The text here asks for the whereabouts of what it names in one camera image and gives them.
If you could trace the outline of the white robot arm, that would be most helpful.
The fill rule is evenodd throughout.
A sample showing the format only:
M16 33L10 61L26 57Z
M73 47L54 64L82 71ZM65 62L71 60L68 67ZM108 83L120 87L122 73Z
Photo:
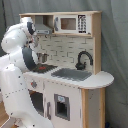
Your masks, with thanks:
M4 34L1 47L6 55L0 57L0 87L6 113L21 120L19 128L53 128L34 108L23 76L38 64L36 52L29 47L34 33L32 19L24 17Z

